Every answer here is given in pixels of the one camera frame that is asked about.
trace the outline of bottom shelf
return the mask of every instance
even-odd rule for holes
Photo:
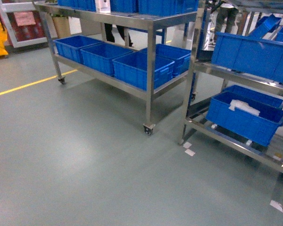
[[[101,73],[99,71],[96,71],[94,69],[91,69],[87,66],[84,66],[82,64],[79,64],[75,61],[69,60],[65,57],[62,57],[58,54],[55,54],[54,57],[61,63],[68,65],[72,68],[75,68],[85,74],[89,74],[91,76],[93,76],[94,78],[101,80],[111,86],[114,86],[118,89],[121,89],[127,93],[130,93],[138,98],[141,98],[143,100],[147,100],[147,92],[139,89],[135,86],[132,86],[128,83],[125,83],[121,80],[118,80],[114,77],[111,77],[109,75],[106,75],[104,73]],[[182,83],[185,79],[186,79],[186,75],[187,75],[187,71],[182,73],[181,75],[177,76],[176,78],[173,78],[171,81],[165,83],[164,85],[158,87],[157,89],[154,90],[154,94],[153,94],[153,98],[156,99],[158,97],[160,97],[161,95],[165,94],[166,92],[168,92],[169,90],[171,90],[172,88],[174,88],[175,86],[179,85],[180,83]]]
[[[268,148],[253,144],[248,146],[245,144],[247,139],[243,139],[239,135],[232,136],[233,133],[225,129],[212,129],[212,123],[204,117],[208,111],[210,98],[192,105],[186,117],[185,124],[190,125],[193,129],[261,162],[267,166],[283,173],[283,158],[277,160],[273,158],[276,153],[283,153],[283,137],[275,135]]]

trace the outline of top shelf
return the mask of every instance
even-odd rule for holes
[[[116,24],[124,27],[131,27],[142,30],[149,29],[163,29],[166,27],[172,27],[178,24],[186,24],[191,21],[195,21],[197,12],[190,12],[184,14],[178,14],[173,16],[151,16],[142,15],[138,13],[96,13],[84,10],[76,10],[71,7],[58,6],[57,4],[41,4],[36,3],[36,8],[39,11],[62,14],[70,17],[77,17],[81,19],[87,19],[102,23]]]
[[[249,12],[283,13],[283,0],[230,0],[237,8]]]

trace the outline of metal shelf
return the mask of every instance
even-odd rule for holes
[[[125,83],[121,80],[118,80],[114,77],[111,77],[109,75],[106,75],[104,73],[101,73],[99,71],[96,71],[94,69],[91,69],[89,67],[86,67],[82,64],[79,64],[75,61],[69,60],[65,57],[62,57],[58,54],[55,54],[54,57],[61,63],[68,65],[72,68],[75,68],[85,74],[91,75],[92,77],[103,81],[111,86],[114,86],[118,89],[121,89],[122,91],[125,91],[135,97],[138,97],[140,99],[143,100],[147,100],[147,92],[145,90],[142,90],[140,88],[137,88],[135,86],[132,86],[128,83]],[[181,82],[183,82],[185,80],[185,76],[186,76],[187,72],[184,72],[183,74],[177,76],[176,78],[173,78],[171,81],[169,81],[168,83],[164,84],[161,87],[158,87],[157,89],[154,90],[154,96],[153,98],[156,99],[159,96],[163,95],[164,93],[168,92],[170,89],[174,88],[175,86],[177,86],[178,84],[180,84]]]
[[[192,49],[190,68],[187,75],[179,143],[182,144],[187,136],[191,135],[191,133],[186,131],[187,125],[190,125],[194,130],[206,134],[207,136],[218,140],[221,143],[283,173],[283,158],[280,161],[277,161],[273,159],[271,155],[265,154],[264,152],[257,150],[257,148],[255,149],[254,147],[247,146],[245,143],[239,141],[239,139],[236,139],[235,137],[228,136],[226,131],[217,131],[210,127],[209,124],[211,122],[207,121],[204,115],[208,111],[211,98],[189,106],[191,90],[195,90],[197,86],[197,80],[200,74],[199,72],[205,73],[202,76],[207,76],[206,74],[208,74],[223,79],[224,83],[222,85],[222,89],[227,86],[228,81],[233,81],[283,97],[283,85],[275,84],[273,81],[269,81],[255,75],[233,72],[224,67],[213,65],[211,63],[201,63],[196,60],[198,51],[197,47],[200,38],[199,31],[201,29],[204,11],[204,2],[205,0],[200,0],[197,20],[195,23],[195,35],[193,40],[194,48]],[[230,2],[240,9],[244,9],[246,11],[283,13],[283,0],[230,0]],[[268,147],[268,150],[269,149],[272,149],[271,151],[279,151],[279,147],[276,145],[273,147]]]
[[[58,6],[57,4],[41,4],[36,3],[39,11],[53,14],[62,14],[80,19],[92,20],[101,23],[116,24],[124,27],[142,29],[142,30],[159,30],[178,24],[186,24],[195,21],[196,12],[178,14],[174,16],[151,16],[137,13],[96,13],[85,10],[74,10],[70,7]]]
[[[194,118],[208,110],[209,104],[210,98],[193,105],[193,108],[190,109],[190,115],[185,119],[185,124],[190,125],[193,129],[283,173],[283,161],[277,161],[268,154],[212,129],[210,127],[211,124],[206,124],[206,120],[195,120]]]
[[[157,89],[154,89],[154,72],[155,72],[155,56],[156,56],[156,35],[158,30],[166,29],[167,27],[178,25],[178,24],[187,24],[191,21],[195,21],[197,12],[179,14],[174,16],[160,17],[160,16],[150,16],[150,15],[141,15],[136,13],[96,13],[84,10],[77,10],[70,7],[62,7],[57,4],[42,4],[34,3],[35,8],[40,12],[43,27],[48,39],[50,52],[52,55],[52,60],[58,74],[58,80],[64,84],[65,78],[62,77],[59,62],[69,65],[73,68],[76,68],[86,74],[92,75],[94,78],[99,79],[107,84],[110,84],[114,87],[117,87],[127,93],[130,93],[136,97],[139,97],[146,101],[146,121],[144,123],[144,129],[146,134],[151,135],[155,124],[152,122],[152,108],[153,101],[164,93],[168,92],[173,87],[177,86],[185,80],[187,72],[177,76],[168,83],[160,86]],[[107,76],[103,73],[95,71],[91,68],[88,68],[84,65],[78,64],[74,61],[61,57],[55,53],[54,43],[50,36],[48,30],[46,14],[60,14],[70,17],[77,17],[80,19],[85,19],[89,21],[96,21],[102,23],[102,38],[106,41],[106,35],[103,23],[116,24],[125,27],[125,45],[128,47],[128,32],[127,28],[135,28],[146,30],[148,33],[148,58],[147,58],[147,91],[138,89],[134,86],[126,84],[122,81],[119,81],[113,77]]]
[[[283,0],[230,0],[230,2],[248,12],[283,13]]]

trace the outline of caster wheel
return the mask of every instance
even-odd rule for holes
[[[58,79],[58,81],[61,82],[62,85],[66,84],[65,77]]]
[[[144,127],[145,128],[145,133],[148,135],[148,136],[151,136],[152,133],[153,133],[153,130],[152,129],[149,129],[147,127]]]
[[[192,94],[192,97],[191,97],[191,101],[194,101],[195,100],[195,98],[196,98],[196,94]]]

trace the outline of white object in bin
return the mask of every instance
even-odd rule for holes
[[[95,7],[98,13],[111,13],[110,0],[95,0]]]
[[[230,105],[229,109],[232,110],[232,111],[235,111],[236,107],[241,109],[241,110],[244,110],[244,111],[246,111],[248,113],[256,115],[256,116],[259,116],[259,114],[260,114],[259,110],[249,106],[248,103],[243,102],[241,100],[232,100],[231,101],[231,105]]]

